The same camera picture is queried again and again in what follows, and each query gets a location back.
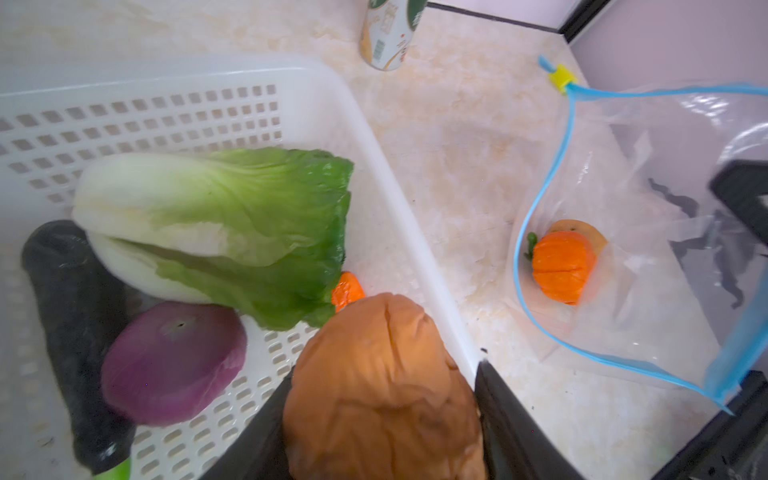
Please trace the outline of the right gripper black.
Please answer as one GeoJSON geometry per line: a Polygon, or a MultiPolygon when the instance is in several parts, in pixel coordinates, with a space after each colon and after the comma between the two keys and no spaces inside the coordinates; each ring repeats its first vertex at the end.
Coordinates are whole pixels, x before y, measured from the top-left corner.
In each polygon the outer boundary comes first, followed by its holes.
{"type": "Polygon", "coordinates": [[[768,480],[767,379],[752,370],[741,391],[654,477],[768,480]]]}

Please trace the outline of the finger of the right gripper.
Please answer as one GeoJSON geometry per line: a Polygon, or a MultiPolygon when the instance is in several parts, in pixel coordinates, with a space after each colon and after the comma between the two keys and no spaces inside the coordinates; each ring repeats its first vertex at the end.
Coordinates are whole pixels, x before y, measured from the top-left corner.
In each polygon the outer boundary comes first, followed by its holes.
{"type": "Polygon", "coordinates": [[[711,193],[767,245],[767,162],[733,160],[709,182],[711,193]]]}

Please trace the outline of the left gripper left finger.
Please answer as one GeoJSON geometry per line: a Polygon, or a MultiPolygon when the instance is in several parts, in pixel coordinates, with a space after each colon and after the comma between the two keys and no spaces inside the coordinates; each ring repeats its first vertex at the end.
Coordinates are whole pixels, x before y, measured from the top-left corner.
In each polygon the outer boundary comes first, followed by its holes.
{"type": "Polygon", "coordinates": [[[201,476],[202,480],[292,479],[282,422],[294,370],[289,371],[234,443],[201,476]]]}

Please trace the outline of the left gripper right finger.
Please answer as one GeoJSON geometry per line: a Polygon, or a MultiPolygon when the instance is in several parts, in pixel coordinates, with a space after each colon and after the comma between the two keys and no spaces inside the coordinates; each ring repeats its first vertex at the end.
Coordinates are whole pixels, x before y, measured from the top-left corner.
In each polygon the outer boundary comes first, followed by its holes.
{"type": "Polygon", "coordinates": [[[478,364],[474,393],[490,479],[583,479],[487,360],[478,364]]]}

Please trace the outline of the brown wrinkled bread toy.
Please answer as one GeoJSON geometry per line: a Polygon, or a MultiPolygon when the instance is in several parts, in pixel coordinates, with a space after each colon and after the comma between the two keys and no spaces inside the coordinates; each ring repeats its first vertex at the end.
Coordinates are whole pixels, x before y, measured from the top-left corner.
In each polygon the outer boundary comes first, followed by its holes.
{"type": "Polygon", "coordinates": [[[433,319],[392,293],[358,300],[308,342],[283,438],[295,479],[485,479],[472,388],[433,319]]]}

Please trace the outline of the clear zip top bag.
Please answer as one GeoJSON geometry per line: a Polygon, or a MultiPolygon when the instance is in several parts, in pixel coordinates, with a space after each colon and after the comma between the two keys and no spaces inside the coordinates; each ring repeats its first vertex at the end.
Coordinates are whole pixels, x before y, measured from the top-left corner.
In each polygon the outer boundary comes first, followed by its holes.
{"type": "Polygon", "coordinates": [[[709,190],[767,162],[767,90],[748,83],[605,91],[540,60],[561,126],[513,224],[504,289],[534,354],[693,391],[725,408],[767,350],[767,245],[709,190]],[[558,220],[608,240],[577,305],[546,297],[533,248],[558,220]]]}

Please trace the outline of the yellow potato toy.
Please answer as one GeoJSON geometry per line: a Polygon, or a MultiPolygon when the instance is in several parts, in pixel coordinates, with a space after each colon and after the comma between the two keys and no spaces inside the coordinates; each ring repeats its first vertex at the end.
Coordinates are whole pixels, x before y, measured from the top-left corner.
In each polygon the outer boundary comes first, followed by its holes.
{"type": "Polygon", "coordinates": [[[602,253],[605,246],[608,244],[608,240],[602,235],[602,233],[599,230],[597,230],[591,224],[588,224],[580,220],[572,220],[572,219],[558,220],[557,222],[553,223],[549,227],[549,229],[547,230],[547,234],[551,234],[555,232],[564,232],[564,231],[575,232],[585,237],[589,241],[592,247],[592,250],[596,256],[599,256],[602,253]]]}

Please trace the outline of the orange pumpkin toy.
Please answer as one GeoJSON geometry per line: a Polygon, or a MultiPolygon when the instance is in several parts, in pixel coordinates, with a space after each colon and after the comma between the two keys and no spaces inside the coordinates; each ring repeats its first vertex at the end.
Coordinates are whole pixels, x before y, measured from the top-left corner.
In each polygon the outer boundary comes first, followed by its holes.
{"type": "Polygon", "coordinates": [[[533,248],[533,279],[549,299],[577,305],[596,261],[593,246],[583,234],[552,232],[539,239],[533,248]]]}

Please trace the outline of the white plastic perforated basket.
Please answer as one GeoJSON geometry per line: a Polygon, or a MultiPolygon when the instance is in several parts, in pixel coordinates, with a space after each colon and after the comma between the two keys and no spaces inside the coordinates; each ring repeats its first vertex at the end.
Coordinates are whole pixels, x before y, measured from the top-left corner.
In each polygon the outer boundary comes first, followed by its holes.
{"type": "Polygon", "coordinates": [[[3,478],[480,477],[477,366],[323,63],[2,69],[3,478]]]}

